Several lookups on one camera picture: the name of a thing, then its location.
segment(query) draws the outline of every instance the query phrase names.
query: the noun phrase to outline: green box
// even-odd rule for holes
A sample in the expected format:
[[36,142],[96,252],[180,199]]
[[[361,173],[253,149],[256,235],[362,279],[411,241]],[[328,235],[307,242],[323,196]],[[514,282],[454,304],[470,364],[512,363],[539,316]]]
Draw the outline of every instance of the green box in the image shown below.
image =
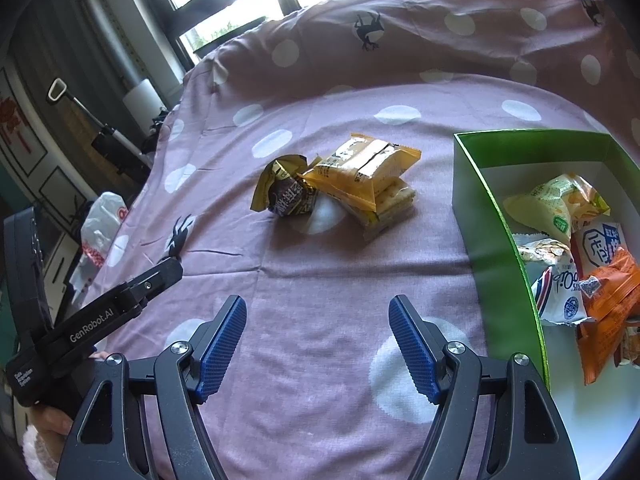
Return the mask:
[[[599,171],[599,166],[608,171]],[[629,202],[636,214],[640,210],[640,171],[608,134],[500,130],[455,135],[453,210],[476,280],[488,353],[501,359],[514,352],[526,353],[547,386],[550,374],[545,337],[524,264],[511,237],[514,222],[501,210],[505,196],[497,196],[494,188],[512,186],[512,194],[529,192],[565,172],[581,174],[593,184],[614,214],[616,210],[629,211]],[[624,193],[611,191],[607,196],[605,189],[590,180],[597,180],[601,173],[606,173],[603,186],[613,190],[612,175]],[[613,218],[623,223],[624,230],[625,219]],[[636,231],[636,220],[629,222]]]

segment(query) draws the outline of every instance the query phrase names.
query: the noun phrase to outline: green label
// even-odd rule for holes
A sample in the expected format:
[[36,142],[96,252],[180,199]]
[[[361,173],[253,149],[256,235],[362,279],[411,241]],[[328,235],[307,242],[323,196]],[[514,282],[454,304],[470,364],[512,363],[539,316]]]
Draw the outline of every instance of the green label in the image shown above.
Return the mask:
[[569,228],[569,224],[567,221],[561,216],[554,216],[554,225],[558,228],[559,231],[566,233]]

